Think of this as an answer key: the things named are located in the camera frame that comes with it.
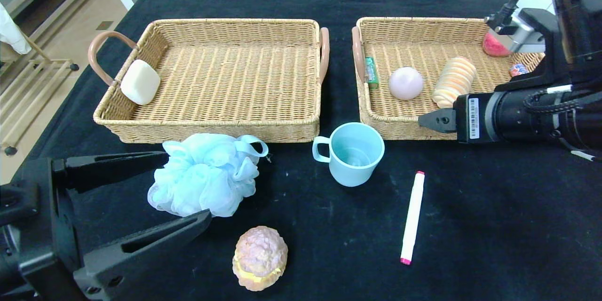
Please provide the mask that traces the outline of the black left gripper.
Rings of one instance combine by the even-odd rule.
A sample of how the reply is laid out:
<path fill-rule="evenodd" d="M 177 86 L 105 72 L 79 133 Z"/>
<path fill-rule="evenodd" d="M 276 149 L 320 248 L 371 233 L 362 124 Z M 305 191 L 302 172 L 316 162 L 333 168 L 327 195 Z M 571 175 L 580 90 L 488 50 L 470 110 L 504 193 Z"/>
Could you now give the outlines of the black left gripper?
<path fill-rule="evenodd" d="M 88 192 L 167 161 L 164 151 L 144 151 L 26 162 L 1 186 L 1 299 L 116 301 L 202 234 L 208 209 L 116 239 L 84 254 L 81 267 L 66 190 Z"/>

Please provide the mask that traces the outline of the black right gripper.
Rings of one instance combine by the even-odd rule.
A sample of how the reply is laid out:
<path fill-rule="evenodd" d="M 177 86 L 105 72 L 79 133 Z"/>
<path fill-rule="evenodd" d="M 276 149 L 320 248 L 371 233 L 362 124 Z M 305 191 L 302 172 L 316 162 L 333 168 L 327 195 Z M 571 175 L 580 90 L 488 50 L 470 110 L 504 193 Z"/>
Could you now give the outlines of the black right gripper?
<path fill-rule="evenodd" d="M 456 133 L 461 143 L 539 142 L 551 137 L 552 114 L 533 114 L 524 106 L 534 89 L 463 95 L 454 108 L 419 116 L 419 125 L 439 133 Z"/>

